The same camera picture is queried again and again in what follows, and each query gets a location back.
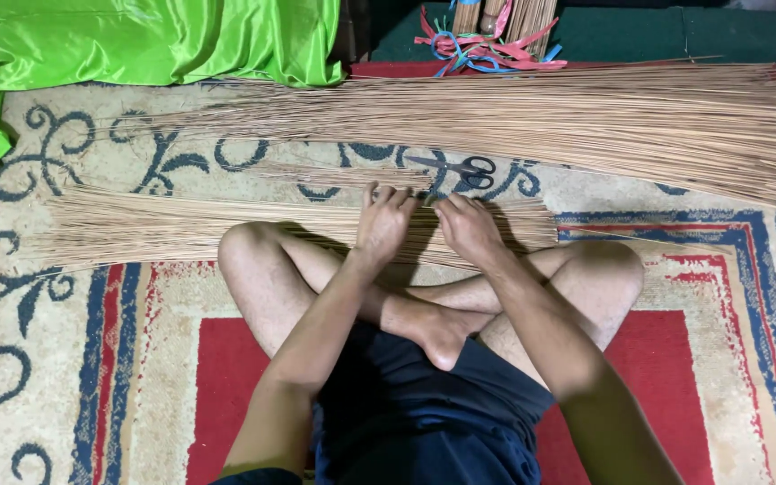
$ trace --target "knee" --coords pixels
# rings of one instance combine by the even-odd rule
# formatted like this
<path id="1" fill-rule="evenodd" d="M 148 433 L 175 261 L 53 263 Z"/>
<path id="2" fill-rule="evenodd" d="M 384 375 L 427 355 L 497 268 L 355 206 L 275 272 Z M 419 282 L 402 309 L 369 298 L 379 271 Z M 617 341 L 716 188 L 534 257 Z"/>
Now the knee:
<path id="1" fill-rule="evenodd" d="M 633 249 L 615 241 L 577 241 L 568 248 L 590 278 L 605 279 L 634 296 L 641 292 L 645 267 Z"/>
<path id="2" fill-rule="evenodd" d="M 232 259 L 255 257 L 264 248 L 277 241 L 281 229 L 274 223 L 252 222 L 232 226 L 221 237 L 217 245 L 217 262 L 221 269 Z"/>

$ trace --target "leg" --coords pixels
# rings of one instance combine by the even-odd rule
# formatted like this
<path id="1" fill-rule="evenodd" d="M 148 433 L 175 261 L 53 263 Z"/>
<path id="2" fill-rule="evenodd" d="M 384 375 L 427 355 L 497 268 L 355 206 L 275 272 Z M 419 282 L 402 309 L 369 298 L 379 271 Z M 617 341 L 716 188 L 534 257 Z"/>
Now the leg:
<path id="1" fill-rule="evenodd" d="M 268 357 L 341 264 L 333 253 L 268 223 L 231 228 L 221 239 L 217 259 L 235 304 Z M 491 316 L 404 298 L 373 285 L 359 317 L 410 339 L 438 368 L 451 369 L 466 336 Z"/>
<path id="2" fill-rule="evenodd" d="M 616 335 L 642 289 L 642 261 L 618 242 L 575 242 L 533 253 L 525 262 L 556 299 L 577 313 L 583 330 L 600 349 L 606 348 Z M 491 314 L 502 311 L 495 292 L 480 276 L 443 287 L 412 288 L 410 292 L 460 310 Z M 483 328 L 480 339 L 503 359 L 544 384 L 504 314 L 497 315 Z"/>

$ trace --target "scissors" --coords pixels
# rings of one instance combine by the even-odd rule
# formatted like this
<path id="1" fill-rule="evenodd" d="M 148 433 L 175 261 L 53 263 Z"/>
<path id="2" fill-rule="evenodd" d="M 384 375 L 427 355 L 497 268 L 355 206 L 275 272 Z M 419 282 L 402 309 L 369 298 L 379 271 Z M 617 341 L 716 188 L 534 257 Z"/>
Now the scissors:
<path id="1" fill-rule="evenodd" d="M 493 178 L 490 177 L 490 174 L 496 171 L 496 164 L 493 163 L 493 160 L 483 156 L 470 156 L 461 163 L 447 163 L 447 161 L 411 155 L 406 155 L 406 158 L 428 167 L 446 168 L 452 172 L 457 172 L 459 173 L 459 179 L 466 182 L 474 189 L 488 189 L 493 186 Z M 484 162 L 487 167 L 482 168 L 473 165 L 472 162 L 475 160 Z"/>

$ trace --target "carpet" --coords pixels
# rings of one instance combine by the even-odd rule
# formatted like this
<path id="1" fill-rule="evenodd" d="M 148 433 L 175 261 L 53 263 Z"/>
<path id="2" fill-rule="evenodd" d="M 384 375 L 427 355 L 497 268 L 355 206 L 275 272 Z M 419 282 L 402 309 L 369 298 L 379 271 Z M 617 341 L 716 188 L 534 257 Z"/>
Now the carpet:
<path id="1" fill-rule="evenodd" d="M 404 68 L 430 73 L 426 63 Z M 354 204 L 350 191 L 269 184 L 241 169 L 261 160 L 347 167 L 464 156 L 187 141 L 176 132 L 130 139 L 115 128 L 85 135 L 124 113 L 175 110 L 216 93 L 210 84 L 81 84 L 6 97 L 4 119 L 19 143 L 0 167 L 0 483 L 211 481 L 267 364 L 211 262 L 56 274 L 22 257 L 21 242 L 50 224 L 42 200 L 66 180 Z M 615 234 L 563 227 L 563 242 L 624 235 L 687 246 L 626 240 L 645 263 L 646 287 L 606 355 L 687 483 L 776 483 L 776 211 L 531 160 L 497 163 L 489 190 L 438 171 L 435 191 L 543 197 L 561 224 Z M 412 278 L 435 284 L 467 274 L 420 268 Z M 557 409 L 538 432 L 545 483 L 585 482 Z"/>

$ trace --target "green satin fabric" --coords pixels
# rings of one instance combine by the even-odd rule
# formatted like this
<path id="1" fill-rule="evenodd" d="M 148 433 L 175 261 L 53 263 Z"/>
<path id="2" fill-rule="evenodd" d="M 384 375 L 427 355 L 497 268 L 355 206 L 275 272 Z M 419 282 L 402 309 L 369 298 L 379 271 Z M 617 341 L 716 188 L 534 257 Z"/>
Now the green satin fabric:
<path id="1" fill-rule="evenodd" d="M 0 0 L 0 92 L 87 80 L 184 84 L 219 73 L 336 84 L 340 63 L 326 60 L 339 1 Z"/>

